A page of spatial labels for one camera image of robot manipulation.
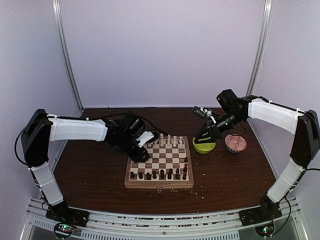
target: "chessboard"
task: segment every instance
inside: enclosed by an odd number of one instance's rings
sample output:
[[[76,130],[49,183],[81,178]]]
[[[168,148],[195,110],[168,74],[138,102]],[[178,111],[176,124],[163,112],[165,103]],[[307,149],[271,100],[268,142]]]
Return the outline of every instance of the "chessboard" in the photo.
[[[124,185],[126,188],[153,189],[192,188],[194,176],[188,138],[160,135],[160,139],[144,145],[150,158],[133,162],[128,158]]]

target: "wooden chessboard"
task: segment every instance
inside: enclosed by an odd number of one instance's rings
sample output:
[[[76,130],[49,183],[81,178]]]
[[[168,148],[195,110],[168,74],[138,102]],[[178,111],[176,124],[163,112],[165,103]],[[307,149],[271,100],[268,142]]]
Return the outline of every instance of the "wooden chessboard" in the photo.
[[[183,136],[179,144],[180,137],[177,138],[177,143],[174,145],[173,138],[168,140],[167,137],[159,139],[151,144],[146,144],[150,158],[146,162],[133,162],[128,158],[124,185],[126,188],[135,189],[153,189],[162,187],[169,188],[192,188],[194,186],[194,175],[191,163],[191,155],[189,150],[188,138]],[[186,179],[183,180],[183,170],[187,164]],[[180,177],[176,178],[176,170],[179,168]],[[171,179],[168,179],[169,169],[173,170]],[[160,170],[164,170],[164,178],[160,178]],[[152,175],[156,172],[156,179],[147,180],[147,173]],[[130,177],[130,173],[134,173],[134,178]],[[142,172],[143,178],[139,179],[138,173]]]

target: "chessboard frame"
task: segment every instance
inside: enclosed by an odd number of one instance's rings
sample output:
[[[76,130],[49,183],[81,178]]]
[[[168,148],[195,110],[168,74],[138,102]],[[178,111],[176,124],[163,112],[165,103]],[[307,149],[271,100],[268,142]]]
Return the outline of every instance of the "chessboard frame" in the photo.
[[[131,180],[130,170],[131,170],[132,160],[128,157],[126,171],[125,171],[125,178],[124,178],[124,186],[126,188],[133,188],[133,189],[154,189],[156,187],[162,187],[163,189],[193,188],[195,182],[194,182],[192,159],[191,159],[191,154],[189,149],[188,137],[183,136],[182,139],[184,141],[185,154],[186,154],[186,157],[188,158],[188,162],[187,162],[188,180],[182,180],[182,179],[174,180],[174,181],[172,180],[170,181]]]

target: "black chess piece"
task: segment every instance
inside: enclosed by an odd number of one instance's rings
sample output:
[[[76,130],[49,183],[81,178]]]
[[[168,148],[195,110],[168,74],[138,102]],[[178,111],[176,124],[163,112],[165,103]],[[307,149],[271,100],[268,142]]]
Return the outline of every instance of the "black chess piece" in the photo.
[[[160,179],[165,178],[165,171],[163,169],[160,170]]]
[[[157,178],[157,175],[156,175],[156,174],[157,174],[157,172],[153,170],[153,171],[152,171],[152,178],[153,178],[153,179],[156,179],[156,178]]]

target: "white wall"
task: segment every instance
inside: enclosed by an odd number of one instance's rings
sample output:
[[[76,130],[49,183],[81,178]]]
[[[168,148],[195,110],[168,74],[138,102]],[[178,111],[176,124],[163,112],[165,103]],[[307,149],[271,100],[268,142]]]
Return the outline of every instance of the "white wall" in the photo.
[[[268,47],[256,95],[275,103],[313,109],[320,115],[320,1],[274,1]],[[293,136],[253,121],[277,174],[286,166]],[[310,167],[320,168],[320,154]],[[308,172],[294,190],[307,220],[311,239],[319,239],[320,174]]]
[[[0,239],[15,240],[31,196],[39,194],[15,159],[16,135],[37,108],[70,116],[78,110],[51,1],[0,1],[0,33]],[[50,146],[51,158],[60,146]]]
[[[62,0],[85,107],[218,106],[246,94],[264,0]]]

